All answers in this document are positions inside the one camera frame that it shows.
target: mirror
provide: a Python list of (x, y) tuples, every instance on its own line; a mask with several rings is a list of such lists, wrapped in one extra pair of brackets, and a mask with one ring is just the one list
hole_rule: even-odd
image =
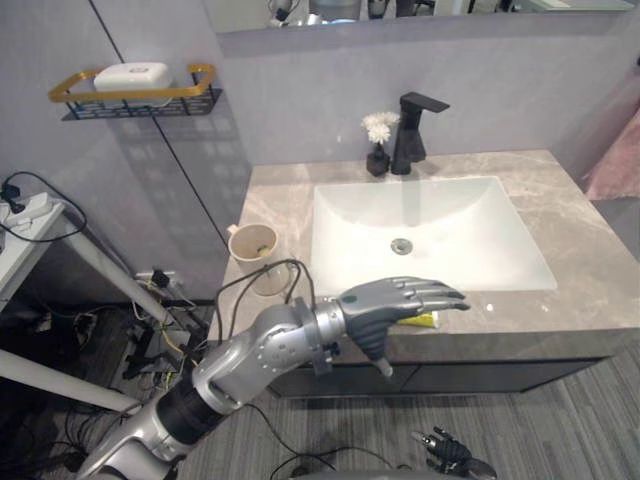
[(611, 13), (640, 0), (204, 0), (217, 33), (376, 21), (397, 17), (509, 13)]

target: black faucet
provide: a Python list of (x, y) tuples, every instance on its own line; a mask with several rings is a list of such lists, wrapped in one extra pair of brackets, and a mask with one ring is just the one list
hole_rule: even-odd
[(433, 98), (425, 97), (416, 92), (405, 93), (400, 97), (400, 124), (396, 136), (396, 146), (393, 149), (391, 173), (394, 175), (408, 175), (411, 164), (424, 160), (427, 152), (420, 137), (420, 115), (422, 110), (440, 113), (450, 105)]

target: white flower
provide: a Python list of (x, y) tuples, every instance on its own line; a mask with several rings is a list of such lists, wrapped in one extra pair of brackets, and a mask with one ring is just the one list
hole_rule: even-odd
[(362, 126), (369, 130), (374, 125), (383, 123), (379, 113), (371, 113), (362, 119)]
[(362, 119), (362, 126), (367, 129), (369, 140), (374, 143), (388, 142), (391, 127), (398, 123), (400, 115), (394, 112), (371, 113)]
[(382, 112), (379, 113), (378, 116), (381, 118), (382, 122), (385, 125), (392, 126), (400, 121), (400, 115), (396, 112)]
[(371, 128), (368, 129), (368, 133), (369, 141), (373, 143), (382, 144), (384, 142), (388, 142), (391, 137), (391, 130), (383, 123), (372, 125)]

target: white sink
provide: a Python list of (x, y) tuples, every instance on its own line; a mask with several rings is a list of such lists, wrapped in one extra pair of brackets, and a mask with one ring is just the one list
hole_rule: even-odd
[[(394, 252), (396, 239), (411, 251)], [(462, 291), (557, 287), (497, 177), (317, 186), (311, 271), (328, 296), (398, 275)]]

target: white soap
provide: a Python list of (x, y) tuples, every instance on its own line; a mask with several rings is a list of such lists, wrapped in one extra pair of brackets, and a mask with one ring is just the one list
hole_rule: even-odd
[[(105, 68), (93, 79), (98, 92), (114, 92), (118, 90), (148, 90), (168, 88), (173, 84), (169, 68), (159, 62), (120, 63)], [(170, 98), (141, 98), (127, 100), (132, 107), (162, 107), (171, 101)], [(120, 102), (109, 102), (109, 106)]]

